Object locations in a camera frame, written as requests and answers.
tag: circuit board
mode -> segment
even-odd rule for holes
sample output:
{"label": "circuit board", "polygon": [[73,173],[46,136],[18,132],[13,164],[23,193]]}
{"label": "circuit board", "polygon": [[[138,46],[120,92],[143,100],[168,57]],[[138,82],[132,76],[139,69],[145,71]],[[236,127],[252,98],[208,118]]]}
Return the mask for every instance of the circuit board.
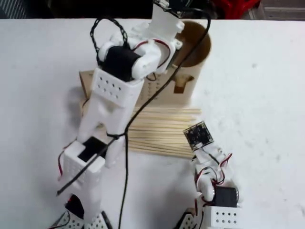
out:
{"label": "circuit board", "polygon": [[214,142],[204,121],[197,123],[183,131],[192,151],[198,149],[197,145],[201,143],[201,147]]}

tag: red object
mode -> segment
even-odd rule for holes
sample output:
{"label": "red object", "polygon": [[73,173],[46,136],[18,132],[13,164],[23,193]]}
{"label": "red object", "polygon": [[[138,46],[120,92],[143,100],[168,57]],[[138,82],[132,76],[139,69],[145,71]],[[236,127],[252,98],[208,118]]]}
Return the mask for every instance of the red object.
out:
{"label": "red object", "polygon": [[216,6],[224,10],[225,19],[240,19],[242,15],[261,0],[213,0]]}

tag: white table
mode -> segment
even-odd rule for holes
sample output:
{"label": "white table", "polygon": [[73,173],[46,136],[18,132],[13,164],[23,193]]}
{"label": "white table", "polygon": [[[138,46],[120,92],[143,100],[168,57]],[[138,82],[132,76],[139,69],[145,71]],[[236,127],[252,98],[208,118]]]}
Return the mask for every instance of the white table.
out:
{"label": "white table", "polygon": [[[121,21],[131,28],[139,20]],[[0,224],[42,229],[63,211],[57,155],[75,136],[78,71],[94,69],[93,20],[0,21]],[[101,22],[99,43],[116,31]],[[233,152],[245,228],[305,223],[305,22],[213,21],[197,83],[214,139]],[[103,203],[117,228],[124,159],[105,169]],[[130,153],[123,229],[171,229],[195,188],[188,161]]]}

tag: wooden sticks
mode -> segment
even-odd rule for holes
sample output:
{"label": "wooden sticks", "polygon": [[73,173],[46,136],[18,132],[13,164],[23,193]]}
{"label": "wooden sticks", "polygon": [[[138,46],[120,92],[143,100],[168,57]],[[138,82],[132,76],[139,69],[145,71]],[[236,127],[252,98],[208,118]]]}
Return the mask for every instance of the wooden sticks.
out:
{"label": "wooden sticks", "polygon": [[[84,102],[80,104],[82,113],[89,104]],[[188,107],[146,107],[129,128],[129,147],[139,152],[192,158],[183,130],[192,126],[195,115],[200,113],[200,109]]]}

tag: white robot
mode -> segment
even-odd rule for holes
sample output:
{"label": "white robot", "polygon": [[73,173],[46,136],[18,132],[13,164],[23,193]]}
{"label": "white robot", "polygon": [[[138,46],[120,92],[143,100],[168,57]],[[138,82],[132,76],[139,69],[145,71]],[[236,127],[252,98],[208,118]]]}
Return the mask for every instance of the white robot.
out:
{"label": "white robot", "polygon": [[[68,211],[51,228],[112,228],[101,207],[102,168],[111,167],[119,153],[123,152],[125,129],[144,78],[152,73],[164,73],[174,53],[183,45],[175,37],[184,29],[184,23],[168,11],[168,2],[164,0],[154,3],[152,21],[134,27],[128,32],[128,39],[125,31],[120,29],[121,32],[114,34],[100,48],[93,41],[99,67],[94,71],[88,110],[81,120],[77,139],[61,154],[63,170],[59,184],[63,188],[58,191],[58,196]],[[101,139],[92,136],[99,124],[103,124],[104,128]],[[204,193],[197,203],[209,203],[214,196],[219,196],[215,192],[216,185],[220,184],[215,183],[219,181],[213,177],[212,172],[207,173],[212,169],[207,169],[206,166],[213,166],[203,163],[198,152],[196,155],[199,162],[196,165],[196,187]],[[220,168],[218,173],[222,171],[223,174],[224,168],[217,166]],[[228,184],[227,180],[222,182],[222,185],[225,184]],[[206,209],[209,206],[202,204],[202,207],[205,212],[208,211]],[[206,213],[202,226],[208,226],[208,218]],[[199,224],[196,223],[197,229],[203,228]]]}
{"label": "white robot", "polygon": [[240,229],[241,186],[228,166],[232,153],[225,154],[214,143],[204,122],[184,131],[195,157],[192,159],[198,197],[175,229]]}

